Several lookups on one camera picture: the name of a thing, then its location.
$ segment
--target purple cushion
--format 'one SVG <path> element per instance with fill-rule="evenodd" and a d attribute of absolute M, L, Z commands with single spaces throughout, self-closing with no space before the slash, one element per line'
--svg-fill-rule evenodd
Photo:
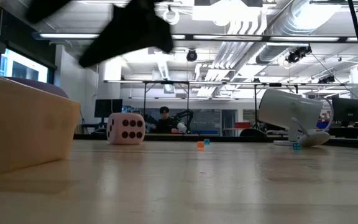
<path fill-rule="evenodd" d="M 7 78 L 9 80 L 24 84 L 24 85 L 28 85 L 31 86 L 33 88 L 39 89 L 39 90 L 43 90 L 46 91 L 48 93 L 52 93 L 64 98 L 68 98 L 68 95 L 64 92 L 64 90 L 62 90 L 60 87 L 49 84 L 49 83 L 43 83 L 43 82 L 38 82 L 35 80 L 28 80 L 25 78 L 15 78 L 15 77 L 4 77 Z"/>

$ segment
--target small orange cube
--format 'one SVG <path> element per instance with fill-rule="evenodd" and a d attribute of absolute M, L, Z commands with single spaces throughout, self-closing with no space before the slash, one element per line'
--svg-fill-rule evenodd
<path fill-rule="evenodd" d="M 197 142 L 197 149 L 198 150 L 203 150 L 204 149 L 204 142 L 203 141 Z"/>

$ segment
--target white lamp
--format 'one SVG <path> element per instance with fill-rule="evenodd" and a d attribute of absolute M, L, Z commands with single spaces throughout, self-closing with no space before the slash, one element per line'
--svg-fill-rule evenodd
<path fill-rule="evenodd" d="M 259 120 L 288 128 L 289 141 L 274 141 L 274 144 L 291 146 L 298 142 L 304 147 L 323 144 L 329 134 L 316 131 L 316 124 L 323 102 L 302 98 L 301 95 L 275 89 L 267 89 L 259 106 Z M 298 129 L 304 135 L 298 139 Z"/>

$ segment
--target window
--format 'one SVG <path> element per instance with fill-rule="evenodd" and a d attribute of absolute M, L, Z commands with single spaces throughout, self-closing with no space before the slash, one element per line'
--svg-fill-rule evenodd
<path fill-rule="evenodd" d="M 1 55 L 0 76 L 48 81 L 48 68 L 18 53 L 6 49 Z"/>

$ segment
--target large foam die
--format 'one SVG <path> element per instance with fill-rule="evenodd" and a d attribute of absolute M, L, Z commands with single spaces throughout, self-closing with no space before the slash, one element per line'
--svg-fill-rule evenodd
<path fill-rule="evenodd" d="M 112 113 L 106 129 L 111 144 L 140 144 L 145 135 L 144 119 L 134 113 Z"/>
<path fill-rule="evenodd" d="M 65 159 L 80 104 L 0 77 L 0 173 Z"/>

